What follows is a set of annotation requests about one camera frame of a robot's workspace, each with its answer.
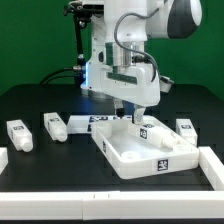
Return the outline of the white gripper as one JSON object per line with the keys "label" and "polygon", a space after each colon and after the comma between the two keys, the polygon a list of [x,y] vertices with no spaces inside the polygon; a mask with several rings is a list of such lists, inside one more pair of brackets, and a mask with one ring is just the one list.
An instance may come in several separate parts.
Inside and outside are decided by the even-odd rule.
{"label": "white gripper", "polygon": [[125,68],[125,72],[106,70],[101,76],[102,92],[114,100],[115,114],[122,118],[125,114],[121,100],[137,104],[134,106],[133,123],[141,124],[146,108],[160,101],[159,77],[154,76],[151,64],[137,63]]}

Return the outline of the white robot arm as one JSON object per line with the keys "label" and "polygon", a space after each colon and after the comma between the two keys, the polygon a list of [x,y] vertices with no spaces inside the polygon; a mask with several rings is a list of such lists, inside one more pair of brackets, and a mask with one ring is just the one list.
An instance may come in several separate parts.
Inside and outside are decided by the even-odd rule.
{"label": "white robot arm", "polygon": [[145,50],[150,38],[185,39],[202,20],[200,0],[83,0],[91,16],[92,54],[86,63],[85,91],[113,98],[115,113],[123,103],[134,105],[133,122],[140,124],[148,107],[156,106],[171,80],[160,74]]}

